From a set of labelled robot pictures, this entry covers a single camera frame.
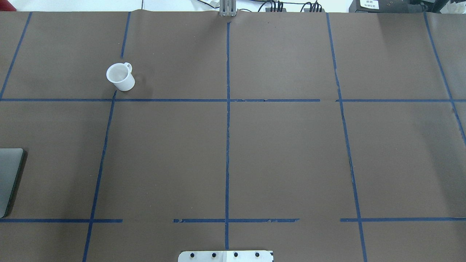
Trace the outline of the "white plastic cup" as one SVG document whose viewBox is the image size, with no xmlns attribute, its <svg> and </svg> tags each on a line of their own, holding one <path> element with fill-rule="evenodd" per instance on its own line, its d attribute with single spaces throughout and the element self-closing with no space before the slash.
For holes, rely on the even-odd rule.
<svg viewBox="0 0 466 262">
<path fill-rule="evenodd" d="M 130 91 L 135 86 L 135 78 L 132 72 L 133 66 L 130 63 L 116 63 L 107 69 L 106 78 L 119 91 Z"/>
</svg>

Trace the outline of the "silver closed laptop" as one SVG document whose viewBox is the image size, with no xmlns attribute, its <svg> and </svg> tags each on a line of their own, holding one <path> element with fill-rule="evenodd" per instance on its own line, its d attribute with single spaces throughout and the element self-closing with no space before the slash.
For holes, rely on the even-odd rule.
<svg viewBox="0 0 466 262">
<path fill-rule="evenodd" d="M 24 150 L 22 148 L 0 149 L 0 217 L 7 216 L 21 171 Z"/>
</svg>

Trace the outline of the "brown paper table cover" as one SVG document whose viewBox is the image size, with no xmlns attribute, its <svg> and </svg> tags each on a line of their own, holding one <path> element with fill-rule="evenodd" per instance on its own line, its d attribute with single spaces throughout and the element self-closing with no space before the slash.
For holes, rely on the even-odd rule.
<svg viewBox="0 0 466 262">
<path fill-rule="evenodd" d="M 1 261 L 464 262 L 464 43 L 465 15 L 2 12 Z"/>
</svg>

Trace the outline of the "black usb hub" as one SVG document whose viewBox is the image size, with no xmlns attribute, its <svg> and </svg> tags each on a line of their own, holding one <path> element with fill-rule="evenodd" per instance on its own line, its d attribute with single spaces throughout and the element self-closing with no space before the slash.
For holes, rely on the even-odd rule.
<svg viewBox="0 0 466 262">
<path fill-rule="evenodd" d="M 264 8 L 265 12 L 267 12 L 267 13 L 285 13 L 286 12 L 286 8 L 284 7 L 284 2 L 273 1 L 273 0 L 266 1 L 260 7 L 260 9 L 262 9 L 267 3 L 270 4 L 270 7 L 265 7 Z"/>
<path fill-rule="evenodd" d="M 322 5 L 319 3 L 318 0 L 315 0 L 314 2 L 306 2 L 302 5 L 301 13 L 324 13 L 325 10 L 322 7 Z"/>
</svg>

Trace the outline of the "black desktop computer box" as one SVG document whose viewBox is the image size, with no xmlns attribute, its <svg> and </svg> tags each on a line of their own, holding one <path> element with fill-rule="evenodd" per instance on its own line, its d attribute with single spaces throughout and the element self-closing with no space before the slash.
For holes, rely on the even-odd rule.
<svg viewBox="0 0 466 262">
<path fill-rule="evenodd" d="M 349 13 L 423 13 L 426 7 L 414 0 L 353 0 Z"/>
</svg>

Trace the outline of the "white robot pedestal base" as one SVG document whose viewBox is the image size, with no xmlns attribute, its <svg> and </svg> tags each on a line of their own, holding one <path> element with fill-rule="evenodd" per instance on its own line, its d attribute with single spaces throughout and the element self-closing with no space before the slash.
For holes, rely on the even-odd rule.
<svg viewBox="0 0 466 262">
<path fill-rule="evenodd" d="M 219 250 L 183 251 L 178 262 L 273 262 L 272 251 L 267 250 Z"/>
</svg>

